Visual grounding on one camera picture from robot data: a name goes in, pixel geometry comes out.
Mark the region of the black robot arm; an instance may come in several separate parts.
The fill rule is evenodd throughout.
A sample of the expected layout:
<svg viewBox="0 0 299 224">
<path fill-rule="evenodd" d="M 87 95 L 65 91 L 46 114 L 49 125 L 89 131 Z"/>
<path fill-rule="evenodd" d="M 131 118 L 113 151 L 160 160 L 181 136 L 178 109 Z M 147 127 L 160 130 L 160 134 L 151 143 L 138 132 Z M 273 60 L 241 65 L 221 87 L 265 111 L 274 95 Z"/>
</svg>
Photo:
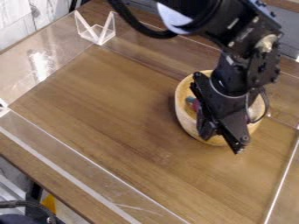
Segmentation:
<svg viewBox="0 0 299 224">
<path fill-rule="evenodd" d="M 210 76 L 193 74 L 192 91 L 200 101 L 197 129 L 204 140 L 221 135 L 236 153 L 250 143 L 249 107 L 278 79 L 277 14 L 262 0 L 158 0 L 166 27 L 178 35 L 201 35 L 221 50 Z"/>
</svg>

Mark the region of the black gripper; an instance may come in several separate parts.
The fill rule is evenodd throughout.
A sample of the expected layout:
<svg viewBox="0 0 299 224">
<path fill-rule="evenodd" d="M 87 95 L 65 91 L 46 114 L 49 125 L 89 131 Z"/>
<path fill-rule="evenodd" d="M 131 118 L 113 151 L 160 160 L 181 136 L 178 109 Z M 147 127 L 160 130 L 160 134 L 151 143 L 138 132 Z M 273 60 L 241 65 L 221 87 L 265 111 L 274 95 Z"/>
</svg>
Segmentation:
<svg viewBox="0 0 299 224">
<path fill-rule="evenodd" d="M 229 147 L 240 154 L 250 143 L 248 96 L 224 94 L 204 72 L 193 74 L 192 91 L 201 102 L 197 122 L 201 138 L 209 141 L 217 135 L 224 136 Z"/>
</svg>

